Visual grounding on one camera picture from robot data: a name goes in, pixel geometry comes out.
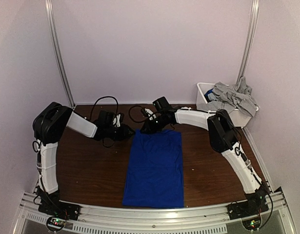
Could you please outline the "grey garment pile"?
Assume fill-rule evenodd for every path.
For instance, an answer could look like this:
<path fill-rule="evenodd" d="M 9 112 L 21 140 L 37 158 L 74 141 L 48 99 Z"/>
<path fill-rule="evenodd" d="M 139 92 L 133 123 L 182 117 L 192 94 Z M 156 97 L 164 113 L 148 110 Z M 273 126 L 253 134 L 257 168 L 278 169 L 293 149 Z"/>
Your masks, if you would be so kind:
<path fill-rule="evenodd" d="M 217 82 L 213 88 L 213 93 L 217 100 L 203 104 L 200 110 L 214 112 L 219 109 L 225 109 L 230 113 L 235 108 L 238 108 L 247 116 L 255 116 L 257 102 L 251 96 L 252 87 L 247 85 L 245 77 L 241 77 L 239 82 L 232 85 Z"/>

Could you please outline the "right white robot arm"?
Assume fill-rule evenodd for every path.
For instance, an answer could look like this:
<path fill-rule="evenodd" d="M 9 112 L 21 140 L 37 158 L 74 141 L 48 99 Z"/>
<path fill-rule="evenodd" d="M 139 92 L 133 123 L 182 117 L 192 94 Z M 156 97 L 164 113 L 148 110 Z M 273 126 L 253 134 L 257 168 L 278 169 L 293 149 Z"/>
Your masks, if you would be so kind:
<path fill-rule="evenodd" d="M 217 111 L 194 110 L 190 107 L 172 107 L 165 97 L 153 102 L 156 108 L 152 112 L 142 108 L 146 117 L 141 132 L 154 134 L 167 125 L 186 124 L 208 131 L 211 148 L 220 153 L 230 164 L 240 180 L 245 195 L 249 201 L 244 204 L 247 215 L 254 215 L 262 208 L 262 199 L 269 194 L 268 186 L 258 176 L 250 159 L 246 156 L 241 135 L 232 123 L 225 109 Z"/>

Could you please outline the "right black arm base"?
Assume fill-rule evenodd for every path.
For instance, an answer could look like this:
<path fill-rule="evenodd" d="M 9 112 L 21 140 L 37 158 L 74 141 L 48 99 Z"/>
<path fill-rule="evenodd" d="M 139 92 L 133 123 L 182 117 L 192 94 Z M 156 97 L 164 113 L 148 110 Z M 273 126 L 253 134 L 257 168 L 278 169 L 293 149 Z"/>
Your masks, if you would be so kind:
<path fill-rule="evenodd" d="M 270 193 L 264 189 L 258 189 L 253 194 L 246 194 L 245 201 L 233 201 L 227 205 L 230 220 L 258 215 L 269 210 L 266 199 Z"/>

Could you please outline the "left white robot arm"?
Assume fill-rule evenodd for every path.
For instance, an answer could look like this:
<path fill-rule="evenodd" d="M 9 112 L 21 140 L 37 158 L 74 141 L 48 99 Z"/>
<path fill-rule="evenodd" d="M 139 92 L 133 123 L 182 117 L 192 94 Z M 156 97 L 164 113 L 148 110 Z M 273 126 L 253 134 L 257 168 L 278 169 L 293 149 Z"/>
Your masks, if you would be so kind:
<path fill-rule="evenodd" d="M 56 177 L 56 157 L 59 141 L 66 128 L 87 138 L 103 141 L 123 141 L 135 134 L 124 124 L 122 113 L 100 111 L 93 122 L 82 117 L 70 107 L 50 103 L 33 121 L 34 137 L 38 143 L 37 169 L 41 189 L 50 194 L 59 190 Z"/>

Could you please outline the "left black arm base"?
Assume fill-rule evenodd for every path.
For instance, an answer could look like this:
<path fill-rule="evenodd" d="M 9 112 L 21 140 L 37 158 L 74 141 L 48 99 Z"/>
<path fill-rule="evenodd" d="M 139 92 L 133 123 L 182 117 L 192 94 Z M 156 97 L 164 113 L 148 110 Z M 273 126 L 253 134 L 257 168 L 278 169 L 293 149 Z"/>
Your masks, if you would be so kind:
<path fill-rule="evenodd" d="M 36 198 L 40 198 L 38 211 L 64 220 L 78 220 L 80 205 L 60 201 L 59 190 L 54 193 L 45 192 L 40 185 L 37 186 Z"/>

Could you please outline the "blue t-shirt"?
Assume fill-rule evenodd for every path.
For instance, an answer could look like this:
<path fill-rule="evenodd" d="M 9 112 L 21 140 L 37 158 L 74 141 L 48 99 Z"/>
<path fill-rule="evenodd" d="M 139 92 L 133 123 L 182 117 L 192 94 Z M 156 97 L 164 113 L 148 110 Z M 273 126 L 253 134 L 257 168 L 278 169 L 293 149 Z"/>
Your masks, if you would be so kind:
<path fill-rule="evenodd" d="M 147 208 L 184 207 L 181 133 L 164 130 L 133 138 L 123 206 Z"/>

